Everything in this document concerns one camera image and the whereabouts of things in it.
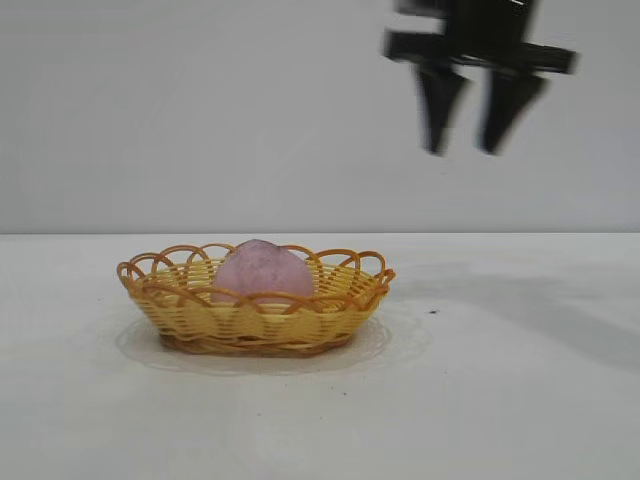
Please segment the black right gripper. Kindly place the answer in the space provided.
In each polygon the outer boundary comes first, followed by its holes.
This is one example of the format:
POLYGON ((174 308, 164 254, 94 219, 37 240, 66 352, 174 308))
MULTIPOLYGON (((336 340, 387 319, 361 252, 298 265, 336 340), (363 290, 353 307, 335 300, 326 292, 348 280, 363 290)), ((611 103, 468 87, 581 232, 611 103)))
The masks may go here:
POLYGON ((468 80, 451 66, 464 65, 516 72, 492 71, 479 146, 497 155, 519 116, 542 95, 548 81, 537 72, 571 74, 578 54, 560 47, 528 41, 535 1, 448 0, 396 1, 405 16, 438 19, 438 33, 387 31, 383 55, 416 66, 422 111, 424 148, 445 152, 450 120, 468 80))

